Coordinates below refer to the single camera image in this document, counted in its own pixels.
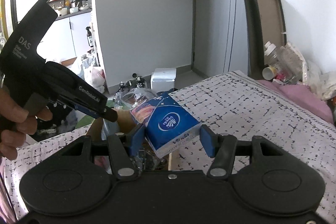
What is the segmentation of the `person's left hand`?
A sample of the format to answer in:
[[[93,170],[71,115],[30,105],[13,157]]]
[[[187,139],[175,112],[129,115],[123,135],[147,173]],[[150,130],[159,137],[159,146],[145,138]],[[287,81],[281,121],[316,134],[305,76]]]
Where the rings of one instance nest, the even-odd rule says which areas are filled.
[[[26,135],[36,133],[37,118],[49,121],[52,112],[45,107],[37,116],[29,116],[29,112],[21,108],[6,89],[1,88],[1,117],[10,121],[10,124],[1,123],[1,155],[15,160],[18,156],[17,148],[24,145]]]

